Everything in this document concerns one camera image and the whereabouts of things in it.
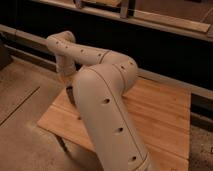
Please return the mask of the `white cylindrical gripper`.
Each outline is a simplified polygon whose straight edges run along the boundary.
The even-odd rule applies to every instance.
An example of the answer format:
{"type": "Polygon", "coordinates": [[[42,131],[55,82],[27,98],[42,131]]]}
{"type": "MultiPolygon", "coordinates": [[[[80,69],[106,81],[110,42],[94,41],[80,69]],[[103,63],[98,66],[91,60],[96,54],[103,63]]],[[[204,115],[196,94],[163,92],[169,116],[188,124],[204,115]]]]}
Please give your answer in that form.
{"type": "MultiPolygon", "coordinates": [[[[67,77],[74,75],[77,70],[75,66],[75,61],[72,57],[64,55],[56,55],[56,70],[57,73],[62,77],[67,77]]],[[[76,106],[74,96],[73,96],[73,87],[69,86],[66,88],[66,93],[69,98],[69,101],[72,105],[76,106]]]]}

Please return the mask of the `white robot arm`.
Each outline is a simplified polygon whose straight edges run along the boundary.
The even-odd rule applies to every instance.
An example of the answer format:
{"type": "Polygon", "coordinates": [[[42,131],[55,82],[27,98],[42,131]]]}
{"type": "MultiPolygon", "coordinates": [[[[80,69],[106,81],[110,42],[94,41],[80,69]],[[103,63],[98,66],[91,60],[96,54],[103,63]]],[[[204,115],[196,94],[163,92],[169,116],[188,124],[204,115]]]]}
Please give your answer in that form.
{"type": "Polygon", "coordinates": [[[136,62],[116,51],[77,44],[69,31],[48,36],[46,46],[73,90],[104,171],[156,171],[122,100],[137,80],[136,62]]]}

